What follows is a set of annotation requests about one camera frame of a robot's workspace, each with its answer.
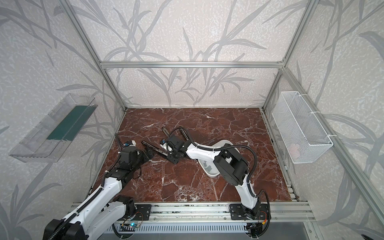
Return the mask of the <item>black stapler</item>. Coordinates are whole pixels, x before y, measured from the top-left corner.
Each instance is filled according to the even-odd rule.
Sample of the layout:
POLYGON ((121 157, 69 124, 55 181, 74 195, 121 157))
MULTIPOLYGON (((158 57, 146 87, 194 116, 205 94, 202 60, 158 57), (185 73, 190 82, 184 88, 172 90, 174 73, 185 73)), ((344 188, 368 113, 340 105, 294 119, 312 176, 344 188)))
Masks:
POLYGON ((191 140, 188 131, 184 127, 179 127, 179 130, 187 141, 191 140))
POLYGON ((155 146, 153 146, 152 144, 146 142, 146 141, 142 141, 142 144, 150 149, 152 152, 160 155, 162 158, 168 160, 169 162, 173 163, 174 165, 176 165, 178 162, 179 162, 179 159, 174 157, 172 154, 170 153, 166 153, 164 150, 161 150, 155 146))

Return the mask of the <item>beige stapler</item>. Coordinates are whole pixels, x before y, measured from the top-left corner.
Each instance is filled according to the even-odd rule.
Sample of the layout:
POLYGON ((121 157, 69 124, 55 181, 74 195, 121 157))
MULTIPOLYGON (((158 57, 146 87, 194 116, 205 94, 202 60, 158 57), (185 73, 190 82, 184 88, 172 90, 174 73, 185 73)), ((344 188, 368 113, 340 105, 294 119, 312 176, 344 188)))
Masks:
POLYGON ((167 138, 170 136, 170 132, 167 130, 166 127, 162 127, 162 132, 167 136, 167 138))

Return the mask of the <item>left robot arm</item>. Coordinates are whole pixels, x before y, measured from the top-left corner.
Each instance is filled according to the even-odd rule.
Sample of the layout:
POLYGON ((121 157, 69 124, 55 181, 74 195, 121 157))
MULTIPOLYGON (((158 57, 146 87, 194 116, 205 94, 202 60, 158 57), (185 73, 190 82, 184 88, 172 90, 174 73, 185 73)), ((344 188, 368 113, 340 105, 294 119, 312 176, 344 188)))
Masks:
POLYGON ((120 219, 131 219, 137 210, 134 199, 119 192, 137 170, 154 157, 149 148, 126 145, 116 163, 107 170, 99 187, 61 220, 52 220, 44 230, 44 240, 96 240, 120 219))

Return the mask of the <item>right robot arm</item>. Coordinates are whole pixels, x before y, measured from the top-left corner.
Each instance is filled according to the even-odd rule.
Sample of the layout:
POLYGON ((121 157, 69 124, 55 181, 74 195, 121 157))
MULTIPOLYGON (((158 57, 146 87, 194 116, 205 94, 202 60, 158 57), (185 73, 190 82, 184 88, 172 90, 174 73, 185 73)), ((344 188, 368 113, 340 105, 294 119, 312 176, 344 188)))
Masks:
POLYGON ((162 140, 161 146, 168 152, 170 161, 177 162, 188 157, 197 160, 209 177, 222 176, 230 185, 235 186, 244 209, 251 211, 258 204, 258 197, 250 183, 257 166, 257 155, 250 147, 233 145, 227 140, 221 140, 213 146, 204 146, 190 140, 184 142, 174 135, 162 140), (250 171, 248 161, 240 154, 239 148, 253 154, 254 165, 250 171))

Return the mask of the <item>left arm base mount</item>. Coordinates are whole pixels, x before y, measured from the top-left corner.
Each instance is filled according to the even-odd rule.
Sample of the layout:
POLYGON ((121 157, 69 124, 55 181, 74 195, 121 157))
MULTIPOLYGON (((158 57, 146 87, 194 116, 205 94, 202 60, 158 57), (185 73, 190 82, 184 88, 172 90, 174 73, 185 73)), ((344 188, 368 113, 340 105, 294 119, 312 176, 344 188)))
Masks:
POLYGON ((126 212, 121 218, 121 221, 148 221, 150 219, 151 208, 151 204, 127 205, 126 212))

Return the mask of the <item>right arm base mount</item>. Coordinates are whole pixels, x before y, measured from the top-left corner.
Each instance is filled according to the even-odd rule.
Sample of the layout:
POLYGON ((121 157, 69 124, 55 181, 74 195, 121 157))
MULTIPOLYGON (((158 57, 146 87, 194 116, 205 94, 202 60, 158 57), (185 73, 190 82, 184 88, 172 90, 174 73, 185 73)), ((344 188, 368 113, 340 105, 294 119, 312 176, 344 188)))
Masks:
POLYGON ((229 211, 232 220, 260 220, 271 219, 268 204, 257 203, 253 209, 248 209, 242 204, 230 204, 229 211))

